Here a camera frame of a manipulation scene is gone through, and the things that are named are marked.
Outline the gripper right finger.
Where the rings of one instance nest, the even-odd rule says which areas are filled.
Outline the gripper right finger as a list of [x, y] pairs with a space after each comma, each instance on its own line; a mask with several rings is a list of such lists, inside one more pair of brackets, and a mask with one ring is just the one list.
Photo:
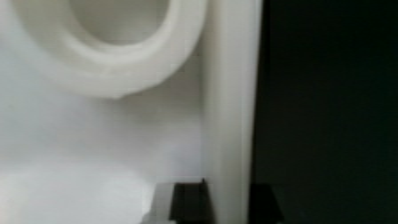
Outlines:
[[248, 224], [278, 224], [284, 221], [275, 194], [268, 184], [250, 185]]

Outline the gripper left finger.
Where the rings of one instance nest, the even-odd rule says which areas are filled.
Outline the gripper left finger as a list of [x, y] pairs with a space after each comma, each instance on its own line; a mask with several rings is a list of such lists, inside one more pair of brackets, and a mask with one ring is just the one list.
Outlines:
[[204, 181], [175, 184], [168, 220], [175, 224], [209, 224], [209, 197]]

